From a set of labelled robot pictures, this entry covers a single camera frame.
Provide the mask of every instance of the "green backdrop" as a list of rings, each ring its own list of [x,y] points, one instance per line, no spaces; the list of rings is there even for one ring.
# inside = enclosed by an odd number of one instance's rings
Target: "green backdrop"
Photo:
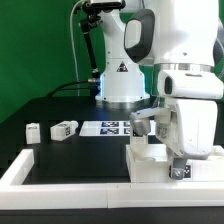
[[[0,0],[0,122],[32,98],[45,96],[55,87],[75,80],[69,17],[76,0]],[[90,77],[90,64],[78,21],[74,17],[80,79]],[[224,0],[220,0],[224,21]],[[96,60],[104,70],[103,36],[91,32]],[[150,91],[151,69],[146,74]]]

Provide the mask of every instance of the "black table surface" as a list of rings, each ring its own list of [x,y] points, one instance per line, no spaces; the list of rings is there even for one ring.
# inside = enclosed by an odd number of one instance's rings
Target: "black table surface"
[[[89,97],[33,99],[0,125],[0,176],[22,149],[32,148],[35,165],[24,184],[130,182],[125,162],[129,137],[80,137],[79,131],[84,121],[129,120],[131,111],[97,107]],[[50,127],[65,120],[78,121],[76,134],[51,141]],[[41,143],[27,145],[26,124],[34,122],[40,123]],[[157,143],[154,137],[149,141]],[[1,223],[224,223],[224,208],[0,211]]]

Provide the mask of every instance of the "white platform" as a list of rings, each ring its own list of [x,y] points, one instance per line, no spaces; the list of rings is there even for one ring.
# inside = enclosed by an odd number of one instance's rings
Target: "white platform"
[[[33,165],[23,150],[0,180],[0,209],[224,206],[224,181],[21,185]]]

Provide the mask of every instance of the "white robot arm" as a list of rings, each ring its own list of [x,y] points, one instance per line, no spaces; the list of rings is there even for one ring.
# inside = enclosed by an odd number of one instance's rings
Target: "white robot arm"
[[[164,98],[163,107],[148,109],[148,115],[132,113],[131,123],[142,134],[145,118],[155,115],[156,137],[173,151],[175,171],[177,160],[204,160],[212,150],[217,119],[212,100],[223,96],[223,83],[211,72],[218,21],[217,0],[151,0],[126,26],[127,54],[160,68],[157,90]]]
[[[90,0],[86,6],[100,12],[104,34],[106,68],[100,78],[97,104],[128,109],[147,103],[150,96],[145,92],[144,74],[124,50],[125,24],[120,18],[120,12],[142,9],[142,0]]]

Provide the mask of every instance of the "small white box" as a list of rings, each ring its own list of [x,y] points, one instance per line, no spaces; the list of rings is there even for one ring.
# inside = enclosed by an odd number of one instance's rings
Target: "small white box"
[[[77,127],[77,121],[63,121],[51,127],[51,140],[63,141],[71,135],[74,135]]]
[[[40,143],[40,124],[31,123],[26,125],[26,143],[37,144]]]

